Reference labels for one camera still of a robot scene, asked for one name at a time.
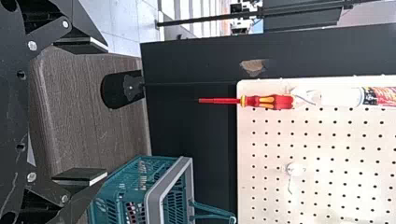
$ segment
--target black panel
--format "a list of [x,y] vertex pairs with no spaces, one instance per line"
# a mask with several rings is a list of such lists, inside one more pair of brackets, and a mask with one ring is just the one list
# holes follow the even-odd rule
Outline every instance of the black panel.
[[[235,97],[248,78],[396,74],[395,39],[392,23],[143,44],[153,155],[193,157],[197,201],[235,211],[236,109],[193,99]],[[239,64],[256,59],[251,77]]]
[[261,78],[391,74],[395,38],[395,23],[225,36],[143,44],[142,58],[147,83],[238,81],[251,59],[272,60]]

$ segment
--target shopping basket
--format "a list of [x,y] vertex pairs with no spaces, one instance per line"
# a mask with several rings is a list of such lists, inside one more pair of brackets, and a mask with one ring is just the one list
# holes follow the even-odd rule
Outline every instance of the shopping basket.
[[[205,212],[195,215],[195,209]],[[140,156],[110,175],[89,210],[91,224],[193,224],[233,213],[194,200],[192,159]]]

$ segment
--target label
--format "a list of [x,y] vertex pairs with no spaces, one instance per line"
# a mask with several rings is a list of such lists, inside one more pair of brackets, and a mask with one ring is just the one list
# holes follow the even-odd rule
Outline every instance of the label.
[[396,106],[396,87],[363,87],[364,105]]

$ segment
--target screwdriver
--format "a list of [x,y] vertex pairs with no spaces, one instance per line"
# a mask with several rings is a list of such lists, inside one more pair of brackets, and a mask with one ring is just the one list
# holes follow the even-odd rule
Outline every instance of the screwdriver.
[[237,98],[200,98],[200,104],[214,104],[214,105],[241,105],[263,107],[273,110],[293,109],[294,97],[292,95],[268,95],[268,96],[246,96],[243,95],[240,99]]

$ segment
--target floor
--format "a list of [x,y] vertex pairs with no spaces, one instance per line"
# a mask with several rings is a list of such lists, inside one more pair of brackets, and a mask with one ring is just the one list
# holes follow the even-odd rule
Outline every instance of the floor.
[[103,34],[109,51],[140,57],[140,43],[228,34],[224,22],[212,21],[183,25],[181,29],[156,29],[155,21],[189,19],[226,13],[230,0],[80,0]]

